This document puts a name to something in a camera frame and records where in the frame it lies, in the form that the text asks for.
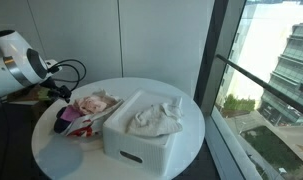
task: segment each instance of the black cable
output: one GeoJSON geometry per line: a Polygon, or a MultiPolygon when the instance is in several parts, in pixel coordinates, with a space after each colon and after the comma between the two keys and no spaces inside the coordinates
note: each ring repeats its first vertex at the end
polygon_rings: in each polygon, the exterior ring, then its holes
{"type": "Polygon", "coordinates": [[[62,61],[56,63],[55,65],[53,65],[51,68],[53,68],[53,67],[58,67],[59,65],[61,65],[62,63],[65,63],[65,62],[77,62],[77,63],[79,63],[79,64],[83,67],[83,69],[84,69],[84,74],[83,74],[82,78],[80,78],[80,80],[74,80],[74,81],[70,80],[70,81],[69,81],[69,80],[58,79],[59,81],[64,81],[64,82],[77,82],[77,81],[82,81],[82,80],[85,78],[85,76],[87,75],[87,69],[86,69],[85,65],[84,65],[82,62],[80,62],[79,60],[76,60],[76,59],[66,59],[66,60],[62,60],[62,61]]]}
{"type": "Polygon", "coordinates": [[[78,80],[65,80],[65,79],[56,79],[56,78],[52,78],[55,81],[60,81],[60,82],[69,82],[69,83],[75,83],[78,82],[78,80]]]}
{"type": "Polygon", "coordinates": [[[77,68],[75,68],[74,66],[72,66],[72,65],[70,65],[70,64],[59,64],[59,65],[57,65],[57,66],[55,66],[55,67],[63,67],[63,66],[64,66],[64,67],[71,67],[71,68],[74,69],[74,71],[77,73],[78,80],[76,81],[75,86],[71,89],[71,91],[73,91],[73,90],[75,90],[75,89],[78,87],[79,82],[81,81],[80,73],[79,73],[79,71],[77,70],[77,68]]]}

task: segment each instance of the floor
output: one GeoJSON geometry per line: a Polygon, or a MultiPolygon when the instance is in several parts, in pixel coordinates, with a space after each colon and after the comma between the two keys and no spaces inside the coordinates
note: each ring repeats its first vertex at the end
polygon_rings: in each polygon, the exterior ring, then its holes
{"type": "MultiPolygon", "coordinates": [[[[32,157],[30,142],[35,124],[30,106],[4,104],[0,109],[0,179],[49,179],[32,157]]],[[[192,164],[175,178],[189,179],[220,179],[205,141],[192,164]]]]}

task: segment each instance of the pink fabric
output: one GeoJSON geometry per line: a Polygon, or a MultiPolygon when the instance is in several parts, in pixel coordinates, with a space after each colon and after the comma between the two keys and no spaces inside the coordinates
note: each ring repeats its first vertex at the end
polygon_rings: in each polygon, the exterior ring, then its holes
{"type": "Polygon", "coordinates": [[[79,111],[73,108],[72,105],[67,106],[63,114],[61,115],[61,119],[72,122],[76,118],[80,117],[81,114],[79,111]]]}
{"type": "Polygon", "coordinates": [[[95,114],[102,112],[107,107],[107,103],[103,102],[103,99],[95,95],[76,99],[74,107],[82,114],[95,114]]]}

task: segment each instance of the white cloth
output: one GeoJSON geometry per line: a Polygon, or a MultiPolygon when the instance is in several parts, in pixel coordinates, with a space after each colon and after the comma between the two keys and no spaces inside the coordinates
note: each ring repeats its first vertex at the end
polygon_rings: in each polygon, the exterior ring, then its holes
{"type": "Polygon", "coordinates": [[[131,120],[127,133],[139,136],[156,137],[182,131],[178,119],[182,117],[179,107],[167,103],[152,105],[139,112],[131,120]]]}

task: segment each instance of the round white table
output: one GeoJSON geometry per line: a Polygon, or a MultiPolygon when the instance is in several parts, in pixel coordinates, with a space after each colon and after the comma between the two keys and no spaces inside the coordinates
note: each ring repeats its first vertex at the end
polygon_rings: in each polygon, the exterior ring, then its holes
{"type": "Polygon", "coordinates": [[[53,131],[57,112],[67,104],[58,100],[39,119],[32,135],[33,156],[41,170],[51,179],[173,179],[194,160],[205,134],[202,112],[181,90],[150,79],[117,78],[98,81],[73,91],[71,102],[103,88],[109,94],[126,100],[136,89],[170,92],[182,97],[183,131],[176,134],[168,169],[164,176],[155,176],[108,157],[103,152],[101,137],[64,137],[53,131]]]}

